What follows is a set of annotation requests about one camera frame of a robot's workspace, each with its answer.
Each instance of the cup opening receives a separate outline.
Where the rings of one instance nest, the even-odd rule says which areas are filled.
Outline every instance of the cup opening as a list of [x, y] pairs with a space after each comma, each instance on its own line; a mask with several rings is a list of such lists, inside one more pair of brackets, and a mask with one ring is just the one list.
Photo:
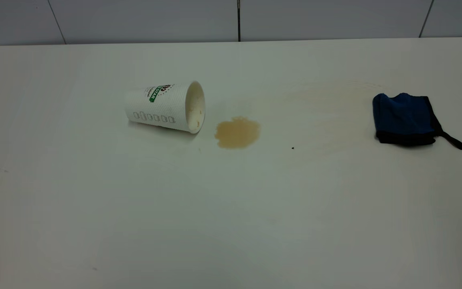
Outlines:
[[204, 91], [199, 82], [190, 84], [185, 99], [185, 115], [188, 129], [191, 133], [197, 133], [204, 121], [205, 114]]

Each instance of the brown stain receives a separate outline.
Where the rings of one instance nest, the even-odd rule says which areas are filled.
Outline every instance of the brown stain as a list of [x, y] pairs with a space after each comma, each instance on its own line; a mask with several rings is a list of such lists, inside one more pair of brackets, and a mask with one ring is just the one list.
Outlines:
[[260, 136], [260, 124], [246, 117], [233, 117], [232, 121], [223, 121], [217, 126], [215, 138], [223, 149], [245, 149]]

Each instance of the black fabric trim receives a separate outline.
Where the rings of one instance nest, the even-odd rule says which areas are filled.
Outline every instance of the black fabric trim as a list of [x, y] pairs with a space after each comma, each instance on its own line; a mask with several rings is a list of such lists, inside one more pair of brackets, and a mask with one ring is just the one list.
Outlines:
[[409, 134], [409, 135], [401, 135], [386, 132], [384, 130], [378, 130], [375, 134], [379, 142], [381, 143], [393, 143], [396, 145], [402, 145], [406, 147], [414, 147], [414, 146], [426, 146], [433, 144], [436, 140], [436, 132], [429, 132], [425, 134]]
[[431, 127], [436, 130], [436, 135], [444, 137], [449, 143], [451, 143], [453, 146], [456, 148], [462, 150], [462, 142], [459, 140], [451, 137], [448, 133], [443, 131], [442, 125], [436, 118], [436, 115], [434, 115], [434, 111], [432, 110], [432, 105], [431, 101], [429, 101], [429, 98], [427, 96], [422, 96], [425, 99], [425, 102], [427, 104], [427, 108], [429, 108], [429, 114], [431, 115]]

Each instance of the tipped-over paper cup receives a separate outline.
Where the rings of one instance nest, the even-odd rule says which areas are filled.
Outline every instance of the tipped-over paper cup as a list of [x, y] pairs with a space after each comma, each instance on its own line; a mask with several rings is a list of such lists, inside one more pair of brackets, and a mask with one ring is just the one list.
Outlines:
[[167, 84], [126, 95], [130, 121], [198, 133], [204, 121], [204, 92], [199, 82]]

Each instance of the white wall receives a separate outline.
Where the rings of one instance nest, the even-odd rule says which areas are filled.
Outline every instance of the white wall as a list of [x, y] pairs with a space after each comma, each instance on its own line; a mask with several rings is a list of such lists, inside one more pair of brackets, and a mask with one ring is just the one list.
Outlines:
[[68, 44], [237, 41], [236, 0], [50, 0]]
[[[418, 37], [431, 1], [242, 0], [241, 36], [244, 41]], [[48, 0], [0, 0], [0, 45], [61, 44], [63, 37], [68, 44], [238, 40], [237, 0], [50, 2], [55, 14]], [[434, 0], [422, 36], [462, 36], [462, 0]]]
[[47, 0], [0, 0], [0, 45], [63, 44]]
[[431, 0], [242, 0], [242, 40], [418, 37]]
[[462, 36], [462, 0], [434, 0], [422, 37]]

